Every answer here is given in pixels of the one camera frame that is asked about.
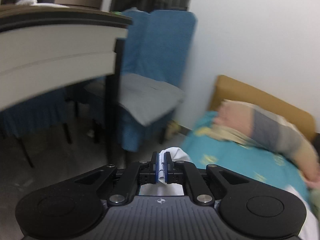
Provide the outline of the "white t-shirt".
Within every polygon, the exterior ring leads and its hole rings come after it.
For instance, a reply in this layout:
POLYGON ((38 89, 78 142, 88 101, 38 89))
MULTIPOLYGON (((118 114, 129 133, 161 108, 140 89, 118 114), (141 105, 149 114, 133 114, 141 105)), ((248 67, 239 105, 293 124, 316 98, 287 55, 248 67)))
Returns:
MULTIPOLYGON (((159 152, 159 172, 158 172, 158 181, 156 184, 145 184, 140 187, 139 195, 141 196, 181 196, 184 192, 182 185, 172 183, 167 184, 164 179, 164 160, 165 153, 169 152, 172 161, 191 161, 189 155, 187 155, 179 147, 170 147, 159 152)), ((301 239, 319 239, 319 224, 315 215, 311 212, 310 206, 302 198, 301 194, 291 185, 286 183, 284 186, 281 186, 280 189, 285 190, 289 193, 294 194, 298 197, 305 205, 307 215, 306 221, 302 226, 302 229, 299 233, 301 239)))

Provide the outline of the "grey seat cushion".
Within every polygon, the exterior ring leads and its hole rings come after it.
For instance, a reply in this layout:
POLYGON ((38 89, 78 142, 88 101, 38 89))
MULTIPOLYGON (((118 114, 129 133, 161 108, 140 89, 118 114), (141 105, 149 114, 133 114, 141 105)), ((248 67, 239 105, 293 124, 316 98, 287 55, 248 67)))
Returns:
POLYGON ((118 102, 143 126, 149 126, 173 111, 183 98, 183 90, 167 82, 133 73, 120 78, 118 102))

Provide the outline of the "striped pink grey pillow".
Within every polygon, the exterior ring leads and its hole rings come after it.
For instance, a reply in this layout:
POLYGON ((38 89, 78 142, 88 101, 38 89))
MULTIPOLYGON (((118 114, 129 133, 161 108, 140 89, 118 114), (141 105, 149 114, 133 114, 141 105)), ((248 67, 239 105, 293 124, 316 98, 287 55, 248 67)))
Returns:
POLYGON ((281 154, 302 172, 309 187, 319 187, 319 157, 310 141, 284 117, 246 102, 225 100, 213 118, 216 140, 281 154))

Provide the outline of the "teal patterned bed sheet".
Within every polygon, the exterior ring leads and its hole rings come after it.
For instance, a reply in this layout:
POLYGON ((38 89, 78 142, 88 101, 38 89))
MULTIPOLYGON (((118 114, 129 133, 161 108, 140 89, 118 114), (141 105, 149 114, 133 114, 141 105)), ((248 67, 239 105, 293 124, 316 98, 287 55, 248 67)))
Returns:
POLYGON ((280 189, 291 185, 309 202, 309 191, 301 172, 284 156, 209 137, 206 133, 210 130, 216 114, 215 111, 206 112, 180 146, 196 167, 205 168, 208 164, 216 164, 280 189))

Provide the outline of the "tan wooden headboard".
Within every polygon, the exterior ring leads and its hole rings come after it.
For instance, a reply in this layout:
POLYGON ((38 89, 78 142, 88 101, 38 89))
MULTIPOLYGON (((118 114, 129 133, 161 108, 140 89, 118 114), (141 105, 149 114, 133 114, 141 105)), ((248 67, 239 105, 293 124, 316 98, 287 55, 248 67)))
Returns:
POLYGON ((215 80, 207 110, 217 110, 225 99, 252 103, 269 112, 281 115, 294 124, 309 141, 313 141, 316 137, 316 123, 310 113, 246 83, 219 75, 215 80))

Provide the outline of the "blue covered stool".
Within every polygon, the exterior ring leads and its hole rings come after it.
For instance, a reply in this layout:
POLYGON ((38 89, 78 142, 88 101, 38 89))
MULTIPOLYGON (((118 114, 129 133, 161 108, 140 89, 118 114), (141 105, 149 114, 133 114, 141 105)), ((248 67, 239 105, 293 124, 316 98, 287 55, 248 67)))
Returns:
POLYGON ((67 143, 73 143, 67 124, 66 98, 66 89, 59 88, 1 111, 1 135, 16 139, 31 168, 34 164, 25 148, 23 136, 61 123, 67 143))

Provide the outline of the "blue covered chair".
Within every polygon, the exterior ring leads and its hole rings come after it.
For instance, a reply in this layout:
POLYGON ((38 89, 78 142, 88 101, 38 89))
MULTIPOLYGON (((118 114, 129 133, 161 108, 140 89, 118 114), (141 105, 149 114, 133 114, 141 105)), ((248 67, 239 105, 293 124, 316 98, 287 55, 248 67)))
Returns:
MULTIPOLYGON (((122 15, 132 18, 132 24, 124 43, 120 78, 133 73, 180 89, 196 27, 195 15, 189 11, 144 12, 136 8, 127 9, 122 15)), ((138 152, 144 141, 165 129, 176 108, 149 126, 143 126, 121 107, 118 134, 121 147, 138 152)))

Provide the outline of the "white desk with dark top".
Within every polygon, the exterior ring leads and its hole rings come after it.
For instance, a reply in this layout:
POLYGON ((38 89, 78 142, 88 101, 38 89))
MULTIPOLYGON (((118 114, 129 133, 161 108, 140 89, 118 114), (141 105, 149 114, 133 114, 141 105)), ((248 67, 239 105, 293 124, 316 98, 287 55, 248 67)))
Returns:
POLYGON ((104 144, 117 137, 121 57, 132 19, 61 5, 1 6, 1 110, 96 77, 105 78, 104 144))

